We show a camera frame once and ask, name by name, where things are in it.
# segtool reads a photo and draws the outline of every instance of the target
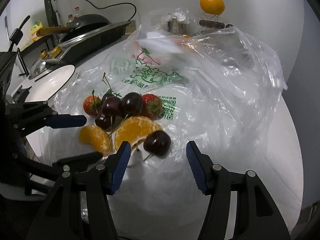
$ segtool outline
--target whole orange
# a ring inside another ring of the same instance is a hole
[[[205,13],[220,15],[224,11],[222,0],[200,0],[200,7]]]

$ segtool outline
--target qr code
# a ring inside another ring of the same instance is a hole
[[[175,97],[159,96],[162,100],[163,111],[160,115],[161,118],[172,120],[174,115],[174,109],[176,106]]]

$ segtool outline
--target plate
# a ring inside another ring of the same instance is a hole
[[[47,101],[64,86],[75,72],[75,66],[58,68],[35,82],[25,102]]]

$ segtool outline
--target yellow bottle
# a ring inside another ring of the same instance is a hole
[[[38,20],[37,22],[35,22],[35,25],[33,25],[33,27],[30,29],[30,33],[33,41],[37,41],[40,38],[42,38],[37,36],[37,31],[40,30],[41,28],[43,28],[43,24],[40,20]]]

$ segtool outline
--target bottle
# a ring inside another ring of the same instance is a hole
[[[67,20],[66,26],[68,27],[68,25],[69,25],[70,23],[72,23],[72,22],[73,22],[73,15],[70,14],[70,15],[68,15],[68,20]]]
[[[78,7],[76,7],[75,8],[75,15],[73,16],[73,19],[75,20],[75,19],[77,19],[77,18],[79,18],[80,16],[82,16],[83,14],[82,14],[82,11],[80,10],[80,7],[78,6]]]
[[[40,20],[36,21],[34,25],[31,27],[30,33],[31,33],[33,42],[42,38],[37,36],[37,31],[40,30],[41,28],[43,28],[43,24]]]

